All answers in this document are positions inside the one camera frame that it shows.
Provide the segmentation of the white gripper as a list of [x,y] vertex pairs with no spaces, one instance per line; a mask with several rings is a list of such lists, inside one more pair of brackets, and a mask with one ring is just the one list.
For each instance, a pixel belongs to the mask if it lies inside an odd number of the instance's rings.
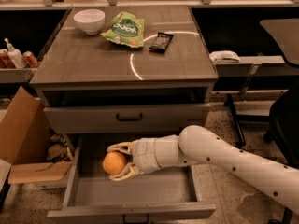
[[191,166],[196,164],[194,158],[198,150],[196,142],[176,135],[120,142],[109,146],[107,152],[132,154],[133,162],[127,163],[118,175],[111,175],[109,179],[118,182],[165,168]]

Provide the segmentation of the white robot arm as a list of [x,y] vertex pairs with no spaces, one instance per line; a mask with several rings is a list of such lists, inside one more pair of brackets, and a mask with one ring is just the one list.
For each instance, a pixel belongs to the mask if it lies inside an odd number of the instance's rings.
[[204,127],[192,125],[178,135],[121,142],[107,150],[132,157],[120,174],[110,178],[113,181],[164,168],[213,164],[299,214],[298,169],[233,147]]

